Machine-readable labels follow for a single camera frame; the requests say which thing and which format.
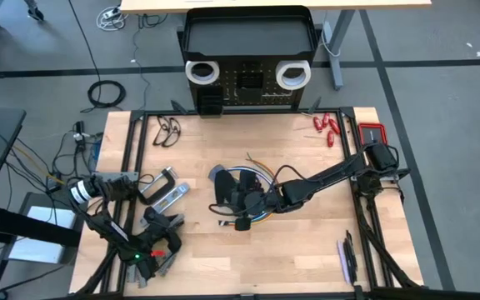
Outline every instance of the white tape roll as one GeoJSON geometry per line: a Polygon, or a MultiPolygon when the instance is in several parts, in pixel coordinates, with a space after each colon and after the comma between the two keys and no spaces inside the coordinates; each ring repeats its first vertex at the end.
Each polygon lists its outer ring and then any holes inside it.
{"type": "Polygon", "coordinates": [[[184,72],[187,74],[188,80],[193,83],[200,85],[208,85],[216,81],[220,76],[220,67],[217,62],[191,62],[187,61],[186,66],[184,67],[184,72]],[[198,76],[192,72],[192,68],[198,64],[206,64],[212,68],[212,72],[207,76],[198,76]]]}
{"type": "Polygon", "coordinates": [[[306,86],[308,81],[310,81],[310,66],[308,65],[308,62],[304,60],[282,61],[275,68],[275,77],[277,79],[277,84],[279,85],[279,87],[291,91],[297,90],[306,86]],[[303,72],[301,73],[301,75],[294,78],[285,77],[284,73],[289,68],[301,68],[303,69],[303,72]]]}

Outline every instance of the eyeglasses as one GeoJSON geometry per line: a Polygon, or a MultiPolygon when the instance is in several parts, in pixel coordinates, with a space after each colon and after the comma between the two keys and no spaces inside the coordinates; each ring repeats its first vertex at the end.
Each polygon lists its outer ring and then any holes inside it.
{"type": "Polygon", "coordinates": [[[153,146],[162,146],[165,148],[173,146],[181,137],[181,124],[174,117],[157,116],[160,130],[153,140],[153,146]]]}

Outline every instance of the white label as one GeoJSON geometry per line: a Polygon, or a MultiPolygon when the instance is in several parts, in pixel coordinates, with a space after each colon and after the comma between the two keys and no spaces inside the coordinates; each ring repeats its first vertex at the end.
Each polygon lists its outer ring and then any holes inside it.
{"type": "Polygon", "coordinates": [[[72,192],[73,199],[75,199],[75,201],[77,201],[77,203],[82,204],[82,203],[86,202],[86,200],[81,198],[81,195],[79,195],[79,192],[77,191],[76,187],[72,187],[72,189],[70,189],[70,191],[72,192]]]}
{"type": "Polygon", "coordinates": [[[77,182],[77,186],[79,187],[79,192],[81,192],[82,196],[88,201],[92,199],[90,195],[88,195],[87,189],[84,188],[84,182],[81,180],[80,182],[77,182]]]}
{"type": "Polygon", "coordinates": [[[114,221],[110,222],[110,226],[114,228],[114,230],[116,230],[116,232],[119,233],[123,238],[125,238],[126,241],[129,242],[129,237],[127,236],[127,234],[114,221]]]}

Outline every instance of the gray floor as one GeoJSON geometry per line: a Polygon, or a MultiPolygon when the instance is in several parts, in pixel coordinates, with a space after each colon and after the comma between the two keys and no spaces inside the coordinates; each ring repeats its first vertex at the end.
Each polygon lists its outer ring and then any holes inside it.
{"type": "MultiPolygon", "coordinates": [[[[75,1],[74,6],[100,68],[136,67],[133,34],[136,18],[130,17],[119,32],[102,32],[95,17],[116,0],[75,1]]],[[[86,45],[67,0],[40,0],[47,21],[28,19],[22,1],[0,0],[0,71],[92,68],[86,45]]],[[[370,11],[373,30],[385,61],[479,58],[480,1],[437,0],[431,8],[370,11]]],[[[316,22],[324,12],[313,12],[316,22]]],[[[338,12],[329,12],[334,25],[338,12]]],[[[183,64],[175,37],[182,16],[172,15],[160,27],[140,32],[137,58],[144,67],[183,64]]],[[[318,51],[317,61],[327,60],[318,51]]],[[[371,62],[373,55],[360,17],[356,15],[342,45],[343,61],[371,62]]],[[[375,68],[345,68],[345,87],[335,92],[330,70],[313,71],[303,95],[308,107],[322,96],[324,107],[374,106],[387,126],[388,139],[399,147],[398,135],[375,68]]],[[[480,292],[480,67],[390,68],[388,75],[420,168],[427,197],[453,281],[458,290],[480,292]]],[[[191,107],[187,80],[182,73],[149,73],[152,84],[147,109],[169,109],[175,99],[191,107]]],[[[143,103],[144,83],[138,75],[111,75],[127,89],[123,109],[143,103]]],[[[86,91],[94,76],[20,77],[0,79],[0,107],[23,108],[27,117],[20,137],[51,160],[60,137],[77,120],[85,120],[90,133],[103,129],[107,111],[87,115],[86,91]]],[[[70,152],[70,143],[66,151],[70,152]]],[[[11,210],[17,211],[31,188],[12,177],[11,210]]],[[[425,283],[440,288],[433,255],[420,217],[413,184],[402,182],[407,195],[405,211],[425,283]]],[[[8,200],[5,171],[0,174],[0,206],[8,200]]],[[[11,262],[2,286],[33,277],[53,268],[30,262],[11,262]]],[[[10,291],[12,299],[63,296],[72,268],[65,267],[40,281],[10,291]]]]}

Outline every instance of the black metal frame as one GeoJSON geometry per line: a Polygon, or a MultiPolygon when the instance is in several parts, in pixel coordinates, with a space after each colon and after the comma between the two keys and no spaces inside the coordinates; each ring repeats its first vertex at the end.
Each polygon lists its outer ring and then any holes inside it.
{"type": "MultiPolygon", "coordinates": [[[[234,110],[226,110],[224,111],[224,114],[275,114],[275,113],[306,113],[308,110],[307,109],[290,109],[290,108],[276,108],[276,109],[262,109],[262,108],[245,108],[245,109],[234,109],[234,110]]],[[[344,118],[347,118],[349,122],[351,123],[352,127],[352,135],[353,135],[353,141],[355,143],[355,147],[360,146],[360,141],[358,140],[358,130],[357,130],[357,122],[355,120],[354,112],[352,107],[340,107],[340,108],[319,108],[316,110],[316,113],[335,113],[337,115],[337,122],[340,128],[345,128],[344,127],[344,118]]],[[[142,121],[142,126],[140,130],[140,137],[138,140],[137,144],[137,153],[136,153],[136,163],[134,167],[134,172],[141,172],[142,170],[142,162],[143,162],[143,157],[145,153],[145,144],[146,144],[146,137],[147,137],[147,131],[148,131],[148,119],[151,116],[157,116],[157,115],[179,115],[180,113],[177,111],[132,111],[131,112],[131,117],[130,117],[130,122],[129,126],[127,129],[127,139],[125,142],[125,148],[124,148],[124,154],[123,154],[123,160],[122,160],[122,172],[127,172],[128,167],[129,167],[129,160],[131,157],[131,152],[133,148],[133,137],[134,137],[134,132],[135,132],[135,127],[138,121],[142,121]]],[[[187,111],[186,115],[193,115],[196,116],[198,115],[195,110],[190,110],[187,111]]],[[[348,135],[346,134],[346,130],[342,130],[340,132],[341,134],[341,139],[343,141],[343,150],[344,150],[344,156],[345,158],[349,157],[351,155],[351,149],[349,147],[348,143],[348,135]]],[[[355,206],[355,212],[357,214],[357,221],[358,221],[358,216],[359,213],[361,213],[363,207],[360,202],[360,197],[356,195],[355,193],[353,194],[353,203],[355,206]]],[[[113,218],[116,222],[119,222],[121,211],[122,211],[122,203],[121,202],[116,202],[115,208],[114,208],[114,214],[113,218]]],[[[131,201],[129,204],[129,211],[127,212],[127,218],[134,219],[134,206],[136,203],[134,201],[131,201]]],[[[375,234],[377,238],[379,238],[381,241],[383,240],[383,233],[381,231],[380,227],[380,222],[378,220],[378,213],[377,213],[377,208],[375,207],[375,203],[372,204],[370,207],[370,216],[372,219],[373,227],[375,228],[375,234]]],[[[128,227],[125,227],[124,229],[131,232],[133,230],[132,228],[132,222],[130,222],[128,227]]],[[[378,286],[377,279],[376,279],[376,274],[375,274],[375,268],[373,266],[373,257],[372,257],[372,252],[371,248],[369,246],[369,241],[367,240],[366,236],[362,233],[362,231],[359,231],[360,233],[360,239],[362,242],[362,251],[364,253],[364,263],[366,266],[367,270],[367,275],[368,275],[368,281],[370,284],[370,287],[374,288],[378,286]]],[[[127,266],[124,263],[121,263],[120,270],[118,273],[118,278],[117,278],[117,288],[115,290],[115,293],[121,293],[123,294],[123,290],[125,288],[125,274],[126,274],[127,266]]],[[[110,290],[110,281],[111,281],[111,273],[112,273],[112,266],[108,268],[108,270],[105,273],[105,276],[103,277],[102,280],[102,286],[100,289],[101,293],[107,293],[110,290]]],[[[392,279],[391,276],[389,276],[388,270],[386,272],[383,272],[385,276],[388,276],[390,279],[392,279]]],[[[146,298],[155,298],[155,297],[125,297],[126,299],[129,298],[135,298],[135,299],[146,299],[146,298]]],[[[176,296],[171,296],[171,297],[161,297],[161,298],[178,298],[176,296]]],[[[238,298],[238,295],[212,295],[212,296],[182,296],[184,299],[231,299],[231,298],[238,298]]],[[[355,298],[355,293],[353,292],[325,292],[325,293],[306,293],[306,294],[260,294],[257,295],[257,298],[331,298],[331,299],[349,299],[349,298],[355,298]]]]}

